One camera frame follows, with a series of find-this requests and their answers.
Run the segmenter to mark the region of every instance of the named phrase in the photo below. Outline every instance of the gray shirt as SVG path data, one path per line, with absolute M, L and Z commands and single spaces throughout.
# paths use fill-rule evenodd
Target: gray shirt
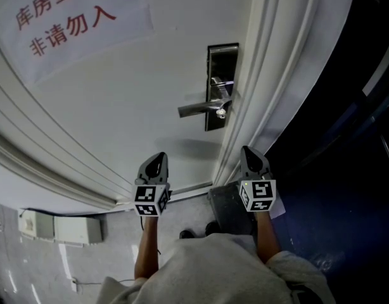
M 212 234 L 173 243 L 151 278 L 123 286 L 107 277 L 97 304 L 335 303 L 310 262 L 282 251 L 264 265 L 251 236 Z

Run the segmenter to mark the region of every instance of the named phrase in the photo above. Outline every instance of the person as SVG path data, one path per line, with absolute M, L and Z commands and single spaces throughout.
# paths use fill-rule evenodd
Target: person
M 107 277 L 97 304 L 335 303 L 317 268 L 280 250 L 269 212 L 256 217 L 256 246 L 251 236 L 209 231 L 194 238 L 184 231 L 161 268 L 158 217 L 146 218 L 134 284 L 126 287 Z

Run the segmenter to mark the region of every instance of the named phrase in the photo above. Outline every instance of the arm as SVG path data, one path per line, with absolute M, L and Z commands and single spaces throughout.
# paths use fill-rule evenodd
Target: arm
M 150 278 L 158 271 L 158 217 L 147 217 L 141 242 L 134 278 Z
M 269 212 L 257 212 L 257 222 L 257 253 L 261 261 L 266 263 L 270 258 L 272 258 L 276 253 L 279 253 L 281 250 L 273 230 Z

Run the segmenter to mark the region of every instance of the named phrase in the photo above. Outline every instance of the sleeve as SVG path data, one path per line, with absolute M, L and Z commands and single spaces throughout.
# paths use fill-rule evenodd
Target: sleeve
M 287 283 L 294 303 L 335 304 L 326 277 L 306 259 L 282 251 L 269 259 L 266 266 Z
M 96 304 L 130 304 L 132 303 L 146 278 L 139 278 L 131 286 L 124 286 L 111 277 L 106 277 L 101 285 L 100 293 Z

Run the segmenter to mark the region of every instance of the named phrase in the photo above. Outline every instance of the lock plate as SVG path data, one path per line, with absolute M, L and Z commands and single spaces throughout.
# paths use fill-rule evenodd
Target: lock plate
M 219 98 L 218 85 L 212 82 L 212 78 L 218 77 L 222 82 L 232 82 L 225 84 L 228 95 L 233 93 L 235 68 L 238 59 L 238 44 L 226 44 L 218 46 L 208 47 L 207 58 L 207 102 L 213 101 Z M 215 111 L 206 113 L 205 130 L 221 129 L 225 126 L 228 112 L 229 103 L 226 104 L 223 109 L 227 115 L 225 118 L 219 118 Z

